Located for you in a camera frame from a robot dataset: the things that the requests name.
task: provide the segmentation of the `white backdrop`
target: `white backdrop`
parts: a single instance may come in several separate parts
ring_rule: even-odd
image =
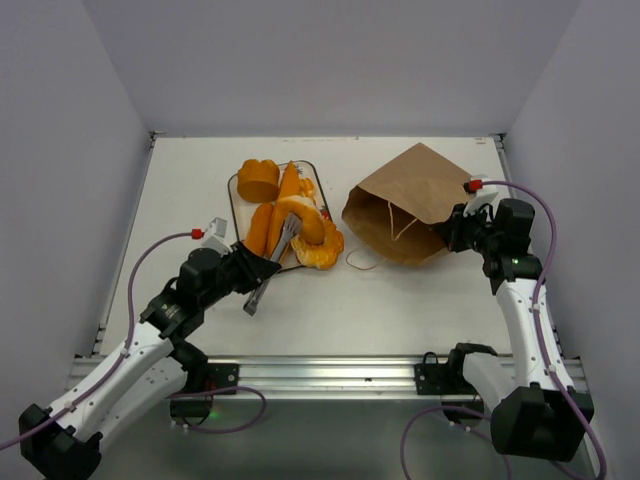
[[[0,443],[95,338],[148,143],[79,0],[0,2]],[[13,447],[0,478],[42,475]]]
[[[172,135],[505,132],[578,0],[84,0]]]
[[[513,177],[557,216],[550,305],[567,351],[582,357],[619,479],[640,478],[638,19],[636,0],[584,0],[507,136]]]

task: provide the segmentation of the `orange squash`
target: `orange squash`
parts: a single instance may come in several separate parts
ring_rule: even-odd
[[[271,215],[273,214],[273,205],[263,203],[260,205],[251,217],[251,226],[244,240],[245,246],[259,257],[264,256],[267,249],[267,237],[269,236],[269,227],[271,225]]]
[[[282,181],[280,182],[280,193],[278,193],[278,199],[289,197],[289,196],[297,196],[300,194],[300,176],[298,175],[298,170],[293,162],[289,162],[284,169],[284,173],[282,174]],[[280,235],[282,234],[282,225],[284,224],[284,219],[287,217],[286,213],[284,216],[278,214],[271,216],[271,227],[269,228],[269,239],[267,240],[267,254],[268,257],[271,257],[273,250],[276,248],[278,244],[278,240],[280,240]]]
[[[301,235],[296,235],[291,240],[291,248],[296,252],[298,261],[306,267],[316,267],[321,270],[331,268],[344,251],[342,233],[331,220],[323,218],[323,223],[325,235],[322,245],[312,245]]]
[[[310,178],[304,177],[300,179],[300,195],[303,197],[310,198],[313,200],[313,203],[316,203],[315,198],[313,197],[313,192],[316,187],[313,185],[313,182]]]
[[[238,170],[238,195],[251,203],[273,202],[278,198],[280,168],[273,160],[250,159]]]
[[[278,198],[300,195],[300,176],[293,162],[289,162],[282,174]]]
[[[311,199],[299,195],[278,198],[276,206],[271,215],[271,226],[269,227],[269,239],[267,240],[267,254],[271,256],[275,250],[282,226],[289,212],[295,213],[302,220],[302,230],[300,237],[313,245],[321,244],[324,241],[324,223],[322,214],[313,204]]]

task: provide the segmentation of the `red connector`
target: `red connector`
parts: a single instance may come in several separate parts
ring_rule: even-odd
[[[202,229],[194,228],[193,230],[191,230],[191,238],[193,238],[194,240],[200,240],[202,237],[204,237],[204,232],[202,231]]]
[[[478,190],[482,189],[482,179],[477,178],[475,180],[469,180],[464,184],[464,189],[467,193],[476,193]]]

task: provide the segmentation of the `metal tongs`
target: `metal tongs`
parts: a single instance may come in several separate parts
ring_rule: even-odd
[[[287,245],[293,237],[300,233],[300,230],[302,230],[302,220],[300,220],[297,215],[289,213],[284,221],[280,240],[278,241],[276,248],[273,250],[273,253],[271,254],[271,258],[269,260],[271,260],[272,262],[279,262],[287,248]],[[270,281],[271,279],[266,280],[262,285],[256,288],[249,295],[249,299],[242,307],[242,309],[249,315],[255,315],[256,311],[258,310],[258,303],[260,303],[260,299],[264,295],[264,291],[267,289]]]

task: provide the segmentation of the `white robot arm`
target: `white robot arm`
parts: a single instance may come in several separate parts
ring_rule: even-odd
[[[457,205],[451,217],[435,229],[450,251],[471,249],[482,255],[483,272],[507,323],[515,381],[500,366],[495,351],[483,345],[458,344],[441,367],[448,369],[454,383],[457,377],[474,387],[491,410],[491,438],[497,452],[569,461],[585,428],[550,372],[557,375],[587,421],[593,417],[593,403],[588,394],[575,391],[562,363],[544,285],[537,303],[533,302],[542,274],[540,260],[529,253],[535,210],[527,202],[508,198],[500,201],[494,217],[491,202],[497,191],[485,182],[483,177],[474,177],[465,184],[471,200]],[[546,352],[541,351],[534,309],[539,312]]]
[[[231,292],[249,293],[280,270],[241,243],[227,247],[213,227],[149,302],[130,339],[47,409],[31,405],[20,416],[21,453],[47,480],[88,479],[101,452],[151,407],[185,386],[206,390],[198,382],[207,381],[207,356],[186,338],[210,306]]]

